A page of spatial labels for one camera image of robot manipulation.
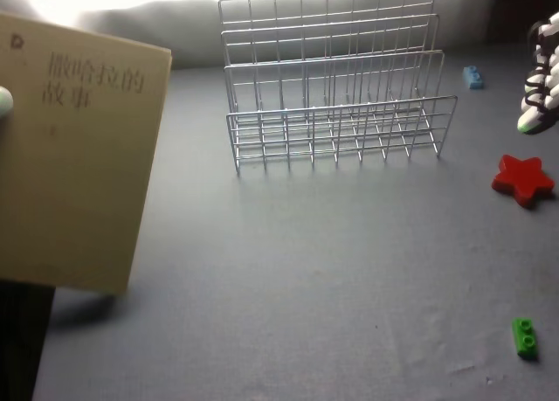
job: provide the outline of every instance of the red star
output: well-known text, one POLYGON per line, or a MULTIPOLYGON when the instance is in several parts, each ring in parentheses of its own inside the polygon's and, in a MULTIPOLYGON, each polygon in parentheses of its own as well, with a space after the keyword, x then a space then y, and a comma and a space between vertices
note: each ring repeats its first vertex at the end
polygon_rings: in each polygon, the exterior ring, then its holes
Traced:
POLYGON ((535 198, 551 194, 555 183, 542 172, 542 160, 530 158, 525 161, 504 155, 499 171, 491 186, 506 194, 514 195, 520 206, 529 207, 535 198))

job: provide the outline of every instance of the gray tablecloth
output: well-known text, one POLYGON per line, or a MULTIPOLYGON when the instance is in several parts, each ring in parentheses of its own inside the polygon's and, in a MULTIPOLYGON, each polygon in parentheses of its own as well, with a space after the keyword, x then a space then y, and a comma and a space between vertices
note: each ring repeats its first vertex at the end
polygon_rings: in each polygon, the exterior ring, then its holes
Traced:
POLYGON ((528 53, 447 53, 434 153, 247 165, 223 70, 173 73, 128 293, 59 290, 37 401, 555 400, 559 203, 491 189, 500 157, 559 179, 557 128, 517 133, 528 53), (464 87, 476 65, 486 89, 464 87), (514 352, 534 320, 541 361, 514 352))

